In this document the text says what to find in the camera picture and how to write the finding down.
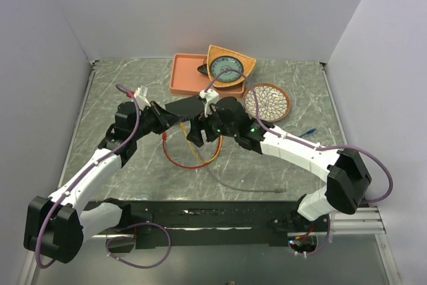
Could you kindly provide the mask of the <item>black network switch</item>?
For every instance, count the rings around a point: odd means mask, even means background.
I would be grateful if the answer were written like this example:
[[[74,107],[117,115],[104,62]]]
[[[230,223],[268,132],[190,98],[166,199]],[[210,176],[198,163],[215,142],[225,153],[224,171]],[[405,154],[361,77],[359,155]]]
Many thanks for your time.
[[[193,119],[204,113],[204,103],[198,96],[191,96],[166,103],[165,109],[182,119]]]

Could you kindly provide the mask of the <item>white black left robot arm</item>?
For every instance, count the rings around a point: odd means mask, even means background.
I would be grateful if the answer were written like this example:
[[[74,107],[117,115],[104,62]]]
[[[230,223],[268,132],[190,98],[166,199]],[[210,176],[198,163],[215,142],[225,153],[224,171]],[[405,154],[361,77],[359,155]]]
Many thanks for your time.
[[[42,256],[68,263],[92,236],[113,228],[124,233],[131,228],[130,206],[106,200],[86,210],[96,190],[130,160],[137,141],[149,133],[161,134],[182,121],[152,101],[144,108],[127,101],[117,107],[114,122],[106,131],[91,159],[50,196],[37,196],[29,203],[23,245]]]

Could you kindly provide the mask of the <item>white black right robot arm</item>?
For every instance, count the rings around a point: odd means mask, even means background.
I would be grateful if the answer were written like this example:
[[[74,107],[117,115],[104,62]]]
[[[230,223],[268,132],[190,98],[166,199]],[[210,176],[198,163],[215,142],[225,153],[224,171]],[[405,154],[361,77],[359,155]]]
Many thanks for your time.
[[[372,181],[358,150],[327,149],[270,123],[259,124],[234,97],[210,103],[192,96],[184,109],[191,124],[187,139],[196,146],[219,136],[230,137],[245,150],[280,158],[325,182],[323,188],[299,199],[292,214],[292,224],[298,230],[309,229],[319,217],[334,211],[354,214]]]

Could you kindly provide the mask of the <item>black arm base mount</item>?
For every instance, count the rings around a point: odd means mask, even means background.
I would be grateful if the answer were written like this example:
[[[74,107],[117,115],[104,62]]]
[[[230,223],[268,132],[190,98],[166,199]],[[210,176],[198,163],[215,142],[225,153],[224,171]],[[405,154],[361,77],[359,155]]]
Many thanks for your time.
[[[121,201],[125,220],[114,231],[135,234],[136,248],[267,244],[287,246],[288,234],[325,232],[327,217],[300,223],[288,201]]]

